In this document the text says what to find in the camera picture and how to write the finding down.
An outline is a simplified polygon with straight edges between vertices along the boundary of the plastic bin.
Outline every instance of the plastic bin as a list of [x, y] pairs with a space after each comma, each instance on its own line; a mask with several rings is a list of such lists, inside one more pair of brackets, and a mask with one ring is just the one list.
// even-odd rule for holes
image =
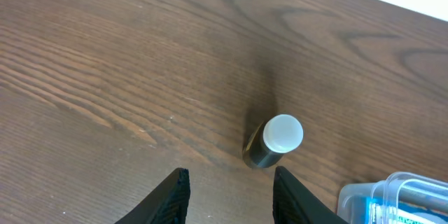
[[385, 181], [349, 184], [337, 215], [350, 224], [448, 224], [448, 183], [396, 172]]

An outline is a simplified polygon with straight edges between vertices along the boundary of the wood grain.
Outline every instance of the wood grain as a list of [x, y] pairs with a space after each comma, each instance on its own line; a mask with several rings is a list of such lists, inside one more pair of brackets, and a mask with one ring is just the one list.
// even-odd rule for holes
[[114, 223], [175, 167], [188, 223], [271, 223], [245, 136], [305, 129], [286, 166], [448, 181], [448, 24], [376, 0], [0, 0], [0, 223]]

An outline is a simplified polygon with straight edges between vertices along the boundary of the brown wooden surface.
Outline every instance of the brown wooden surface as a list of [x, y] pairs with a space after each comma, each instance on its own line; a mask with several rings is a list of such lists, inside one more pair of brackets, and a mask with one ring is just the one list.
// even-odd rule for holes
[[272, 223], [274, 168], [241, 149], [275, 113], [333, 210], [347, 183], [448, 181], [447, 39], [375, 0], [0, 0], [0, 223], [114, 223], [176, 167], [188, 223]]

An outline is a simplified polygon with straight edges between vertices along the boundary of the transparent plastic box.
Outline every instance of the transparent plastic box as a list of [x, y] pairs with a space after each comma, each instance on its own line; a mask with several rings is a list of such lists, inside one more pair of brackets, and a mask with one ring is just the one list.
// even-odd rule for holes
[[349, 184], [337, 215], [350, 224], [448, 224], [448, 183], [400, 171], [385, 181]]

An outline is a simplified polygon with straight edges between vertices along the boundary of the white bottle cap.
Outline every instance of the white bottle cap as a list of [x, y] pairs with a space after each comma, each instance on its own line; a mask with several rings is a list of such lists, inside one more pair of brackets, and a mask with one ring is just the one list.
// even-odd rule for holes
[[267, 122], [263, 130], [266, 147], [276, 153], [287, 153], [297, 148], [303, 140], [303, 128], [291, 115], [277, 115]]

